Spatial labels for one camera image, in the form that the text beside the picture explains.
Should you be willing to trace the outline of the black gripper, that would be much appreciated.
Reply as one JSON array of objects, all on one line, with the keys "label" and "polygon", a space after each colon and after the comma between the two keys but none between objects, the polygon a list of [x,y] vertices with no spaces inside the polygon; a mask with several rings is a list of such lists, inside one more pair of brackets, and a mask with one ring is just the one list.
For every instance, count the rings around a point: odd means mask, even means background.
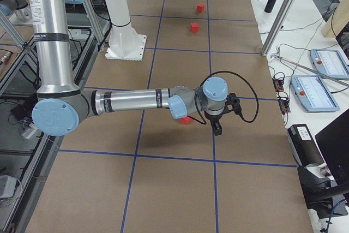
[{"label": "black gripper", "polygon": [[220,119],[222,118],[222,114],[211,115],[209,113],[204,114],[206,119],[210,121],[213,134],[215,136],[219,136],[222,134],[222,126],[220,124]]}]

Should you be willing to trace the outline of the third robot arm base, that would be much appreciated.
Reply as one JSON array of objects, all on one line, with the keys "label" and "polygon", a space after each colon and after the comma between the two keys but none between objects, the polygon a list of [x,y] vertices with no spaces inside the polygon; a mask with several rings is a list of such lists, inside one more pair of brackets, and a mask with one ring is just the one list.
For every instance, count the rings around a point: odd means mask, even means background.
[{"label": "third robot arm base", "polygon": [[6,17],[14,13],[22,22],[32,18],[31,8],[26,0],[1,0],[1,12]]}]

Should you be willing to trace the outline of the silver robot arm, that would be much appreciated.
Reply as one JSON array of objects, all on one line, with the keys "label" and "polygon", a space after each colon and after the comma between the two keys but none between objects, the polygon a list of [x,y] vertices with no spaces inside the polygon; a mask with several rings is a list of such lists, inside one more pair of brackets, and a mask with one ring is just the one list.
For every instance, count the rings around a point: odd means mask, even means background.
[{"label": "silver robot arm", "polygon": [[228,88],[220,77],[208,77],[195,89],[82,91],[73,78],[65,1],[29,0],[41,77],[32,120],[39,130],[63,136],[106,112],[167,108],[175,119],[204,113],[213,133],[222,133],[219,121],[227,109]]}]

